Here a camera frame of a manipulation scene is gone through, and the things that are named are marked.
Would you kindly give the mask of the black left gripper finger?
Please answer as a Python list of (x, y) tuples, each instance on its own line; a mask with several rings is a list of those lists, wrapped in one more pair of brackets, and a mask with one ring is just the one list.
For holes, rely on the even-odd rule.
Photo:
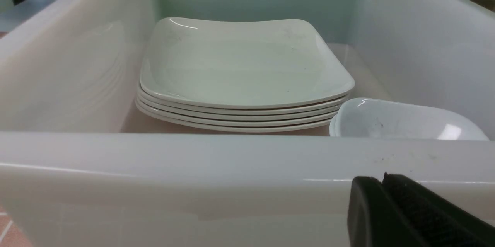
[(352, 247), (493, 247), (494, 227), (401, 174), (352, 179)]

